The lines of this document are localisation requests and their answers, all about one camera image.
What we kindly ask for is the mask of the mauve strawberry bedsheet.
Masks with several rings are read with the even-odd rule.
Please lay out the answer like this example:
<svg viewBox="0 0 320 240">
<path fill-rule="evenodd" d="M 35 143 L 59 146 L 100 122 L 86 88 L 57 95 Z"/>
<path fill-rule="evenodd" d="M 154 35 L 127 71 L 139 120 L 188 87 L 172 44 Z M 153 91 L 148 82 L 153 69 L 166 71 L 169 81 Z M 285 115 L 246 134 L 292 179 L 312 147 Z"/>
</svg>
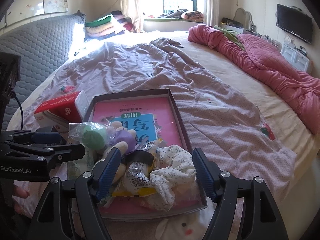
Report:
<svg viewBox="0 0 320 240">
<path fill-rule="evenodd" d="M 254 103 L 166 38 L 135 45 L 105 42 L 99 49 L 66 62 L 24 110 L 25 129 L 39 127 L 35 109 L 58 96 L 62 85 L 74 85 L 89 99 L 168 88 L 194 148 L 201 148 L 209 160 L 238 178 L 261 176 L 277 204 L 289 192 L 295 153 L 262 132 L 266 120 Z"/>
</svg>

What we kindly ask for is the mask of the white drawer cabinet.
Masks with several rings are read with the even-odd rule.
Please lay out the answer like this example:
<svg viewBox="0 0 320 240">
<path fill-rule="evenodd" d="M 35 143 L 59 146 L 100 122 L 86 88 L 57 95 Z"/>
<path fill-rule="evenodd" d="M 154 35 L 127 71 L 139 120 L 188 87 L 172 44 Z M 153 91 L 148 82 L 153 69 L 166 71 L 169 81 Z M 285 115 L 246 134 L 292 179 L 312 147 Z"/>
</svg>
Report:
<svg viewBox="0 0 320 240">
<path fill-rule="evenodd" d="M 311 61 L 296 48 L 294 48 L 291 43 L 284 42 L 280 53 L 292 65 L 293 68 L 311 74 Z"/>
</svg>

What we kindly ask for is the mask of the green tissue pack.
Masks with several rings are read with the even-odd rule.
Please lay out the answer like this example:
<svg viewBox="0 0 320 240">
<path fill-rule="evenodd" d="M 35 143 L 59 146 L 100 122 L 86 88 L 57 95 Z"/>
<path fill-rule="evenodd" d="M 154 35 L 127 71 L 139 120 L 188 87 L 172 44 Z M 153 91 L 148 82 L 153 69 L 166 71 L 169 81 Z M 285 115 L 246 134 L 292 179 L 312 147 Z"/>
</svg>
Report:
<svg viewBox="0 0 320 240">
<path fill-rule="evenodd" d="M 85 150 L 85 155 L 82 159 L 69 161 L 67 163 L 67 179 L 76 179 L 78 176 L 83 174 L 86 171 L 91 171 L 97 161 L 101 159 L 101 156 L 98 155 L 95 151 L 92 150 Z M 109 189 L 109 193 L 104 197 L 100 202 L 99 206 L 108 208 L 112 202 L 112 192 L 114 191 L 116 187 L 111 186 Z"/>
</svg>

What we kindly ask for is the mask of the white floral scrunchie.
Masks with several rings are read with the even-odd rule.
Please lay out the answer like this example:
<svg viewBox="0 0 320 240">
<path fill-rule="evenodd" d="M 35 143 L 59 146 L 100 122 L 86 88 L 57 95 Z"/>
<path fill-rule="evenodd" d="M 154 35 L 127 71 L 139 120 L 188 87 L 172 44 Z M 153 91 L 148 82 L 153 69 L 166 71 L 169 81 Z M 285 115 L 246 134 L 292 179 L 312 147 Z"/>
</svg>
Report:
<svg viewBox="0 0 320 240">
<path fill-rule="evenodd" d="M 156 193 L 146 198 L 152 209 L 169 211 L 184 200 L 195 200 L 199 189 L 191 154 L 177 145 L 157 150 L 156 170 L 150 173 Z"/>
</svg>

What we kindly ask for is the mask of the yellow white snack bag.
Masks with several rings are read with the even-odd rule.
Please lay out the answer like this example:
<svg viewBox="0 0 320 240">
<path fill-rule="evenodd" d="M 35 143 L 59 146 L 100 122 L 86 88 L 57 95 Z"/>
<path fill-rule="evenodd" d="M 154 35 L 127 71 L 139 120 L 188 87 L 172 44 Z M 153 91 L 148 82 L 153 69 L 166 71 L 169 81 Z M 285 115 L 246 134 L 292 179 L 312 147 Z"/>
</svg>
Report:
<svg viewBox="0 0 320 240">
<path fill-rule="evenodd" d="M 156 152 L 163 142 L 161 138 L 142 143 L 124 158 L 126 170 L 120 178 L 112 197 L 147 197 L 156 193 L 151 185 Z"/>
</svg>

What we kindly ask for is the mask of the stack of folded blankets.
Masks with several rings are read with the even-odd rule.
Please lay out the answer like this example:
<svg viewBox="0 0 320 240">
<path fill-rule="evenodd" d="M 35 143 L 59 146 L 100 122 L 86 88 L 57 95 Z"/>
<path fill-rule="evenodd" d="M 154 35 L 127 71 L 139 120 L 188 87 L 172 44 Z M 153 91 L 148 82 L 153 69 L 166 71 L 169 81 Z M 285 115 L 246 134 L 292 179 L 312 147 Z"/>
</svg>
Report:
<svg viewBox="0 0 320 240">
<path fill-rule="evenodd" d="M 131 18 L 124 16 L 119 10 L 92 22 L 86 22 L 85 28 L 87 36 L 93 39 L 105 39 L 134 31 Z"/>
</svg>

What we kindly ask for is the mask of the clothes pile on windowsill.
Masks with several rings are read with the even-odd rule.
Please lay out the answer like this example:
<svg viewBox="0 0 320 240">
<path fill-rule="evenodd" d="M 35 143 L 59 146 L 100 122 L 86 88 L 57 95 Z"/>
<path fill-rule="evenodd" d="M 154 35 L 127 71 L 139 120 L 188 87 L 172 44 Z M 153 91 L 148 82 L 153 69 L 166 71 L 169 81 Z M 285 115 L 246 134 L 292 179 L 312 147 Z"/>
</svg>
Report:
<svg viewBox="0 0 320 240">
<path fill-rule="evenodd" d="M 162 14 L 158 18 L 179 19 L 192 22 L 203 22 L 204 15 L 200 11 L 188 11 L 187 9 L 179 9 L 167 14 Z"/>
</svg>

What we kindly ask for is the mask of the grey quilted headboard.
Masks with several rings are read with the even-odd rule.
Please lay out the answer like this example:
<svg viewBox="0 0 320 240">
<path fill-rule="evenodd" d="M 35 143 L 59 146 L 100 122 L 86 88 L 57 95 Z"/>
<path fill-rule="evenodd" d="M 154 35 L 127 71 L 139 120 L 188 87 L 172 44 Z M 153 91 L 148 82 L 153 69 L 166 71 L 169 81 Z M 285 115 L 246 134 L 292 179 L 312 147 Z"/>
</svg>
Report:
<svg viewBox="0 0 320 240">
<path fill-rule="evenodd" d="M 85 20 L 85 14 L 77 11 L 27 23 L 1 35 L 1 51 L 21 57 L 21 78 L 14 89 L 20 103 L 84 43 Z"/>
</svg>

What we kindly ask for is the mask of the green item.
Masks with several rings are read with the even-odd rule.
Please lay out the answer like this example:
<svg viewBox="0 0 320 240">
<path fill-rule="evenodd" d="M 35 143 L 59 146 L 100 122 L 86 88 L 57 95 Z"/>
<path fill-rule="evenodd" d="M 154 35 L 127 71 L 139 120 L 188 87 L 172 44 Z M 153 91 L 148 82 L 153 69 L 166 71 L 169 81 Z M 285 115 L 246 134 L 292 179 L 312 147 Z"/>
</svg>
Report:
<svg viewBox="0 0 320 240">
<path fill-rule="evenodd" d="M 110 124 L 97 122 L 70 123 L 68 135 L 85 148 L 103 154 L 114 128 Z"/>
</svg>

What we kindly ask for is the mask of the red white tissue box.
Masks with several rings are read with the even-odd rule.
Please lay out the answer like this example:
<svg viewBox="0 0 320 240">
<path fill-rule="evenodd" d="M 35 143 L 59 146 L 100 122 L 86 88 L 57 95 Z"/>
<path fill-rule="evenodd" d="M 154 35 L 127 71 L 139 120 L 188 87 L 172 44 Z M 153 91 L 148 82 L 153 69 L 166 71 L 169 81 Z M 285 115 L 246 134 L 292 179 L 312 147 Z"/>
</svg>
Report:
<svg viewBox="0 0 320 240">
<path fill-rule="evenodd" d="M 76 91 L 44 101 L 34 117 L 41 128 L 53 126 L 58 132 L 68 132 L 70 123 L 82 122 L 88 107 L 85 92 Z"/>
</svg>

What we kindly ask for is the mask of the plush bear purple dress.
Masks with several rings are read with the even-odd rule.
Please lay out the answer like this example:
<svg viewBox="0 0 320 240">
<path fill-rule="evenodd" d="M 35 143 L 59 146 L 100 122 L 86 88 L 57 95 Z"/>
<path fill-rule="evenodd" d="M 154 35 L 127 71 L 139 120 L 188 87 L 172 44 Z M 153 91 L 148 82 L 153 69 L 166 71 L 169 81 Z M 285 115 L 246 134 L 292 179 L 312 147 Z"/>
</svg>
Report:
<svg viewBox="0 0 320 240">
<path fill-rule="evenodd" d="M 112 148 L 120 150 L 121 156 L 128 154 L 136 149 L 136 131 L 134 129 L 127 129 L 119 121 L 111 122 L 111 126 L 115 129 L 114 134 L 107 146 L 105 146 L 98 154 L 98 161 L 94 167 L 105 160 Z"/>
</svg>

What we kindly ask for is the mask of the white vanity mirror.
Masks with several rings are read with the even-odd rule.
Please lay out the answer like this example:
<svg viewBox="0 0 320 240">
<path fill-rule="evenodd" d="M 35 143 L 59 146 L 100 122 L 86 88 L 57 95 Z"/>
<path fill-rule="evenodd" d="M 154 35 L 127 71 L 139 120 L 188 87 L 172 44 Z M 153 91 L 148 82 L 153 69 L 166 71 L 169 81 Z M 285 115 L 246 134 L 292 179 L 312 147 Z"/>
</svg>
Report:
<svg viewBox="0 0 320 240">
<path fill-rule="evenodd" d="M 251 13 L 249 11 L 245 11 L 243 8 L 238 8 L 235 11 L 233 20 L 241 23 L 243 28 L 247 30 L 252 29 L 252 26 L 254 25 Z"/>
</svg>

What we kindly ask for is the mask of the black flat television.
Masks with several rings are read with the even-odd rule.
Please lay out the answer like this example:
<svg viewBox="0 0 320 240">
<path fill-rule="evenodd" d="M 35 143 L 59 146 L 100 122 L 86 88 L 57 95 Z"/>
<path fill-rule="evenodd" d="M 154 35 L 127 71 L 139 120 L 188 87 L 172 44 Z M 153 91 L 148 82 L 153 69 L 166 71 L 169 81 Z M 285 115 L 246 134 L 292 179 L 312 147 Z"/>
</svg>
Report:
<svg viewBox="0 0 320 240">
<path fill-rule="evenodd" d="M 312 19 L 307 14 L 292 7 L 277 4 L 276 25 L 302 41 L 312 43 Z"/>
</svg>

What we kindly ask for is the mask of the pink quilted comforter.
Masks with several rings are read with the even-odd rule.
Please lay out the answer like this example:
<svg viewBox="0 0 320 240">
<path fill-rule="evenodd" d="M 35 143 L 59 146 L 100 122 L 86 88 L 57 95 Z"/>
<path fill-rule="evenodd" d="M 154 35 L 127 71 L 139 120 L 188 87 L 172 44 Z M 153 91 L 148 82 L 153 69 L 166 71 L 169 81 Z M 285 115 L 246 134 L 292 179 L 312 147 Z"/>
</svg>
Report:
<svg viewBox="0 0 320 240">
<path fill-rule="evenodd" d="M 296 70 L 275 46 L 250 34 L 198 24 L 188 40 L 208 46 L 280 96 L 313 134 L 319 133 L 319 79 Z"/>
</svg>

